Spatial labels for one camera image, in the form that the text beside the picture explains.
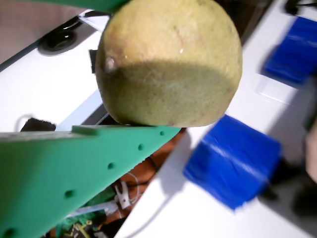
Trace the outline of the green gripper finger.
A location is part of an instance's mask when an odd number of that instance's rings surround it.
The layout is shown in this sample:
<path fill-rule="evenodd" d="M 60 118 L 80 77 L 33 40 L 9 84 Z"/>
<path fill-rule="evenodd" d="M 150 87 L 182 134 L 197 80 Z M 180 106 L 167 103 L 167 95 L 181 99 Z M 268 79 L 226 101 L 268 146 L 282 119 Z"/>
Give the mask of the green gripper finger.
<path fill-rule="evenodd" d="M 37 0 L 37 2 L 75 6 L 103 12 L 116 12 L 129 0 Z"/>
<path fill-rule="evenodd" d="M 179 129 L 91 125 L 0 135 L 0 235 L 38 238 Z"/>

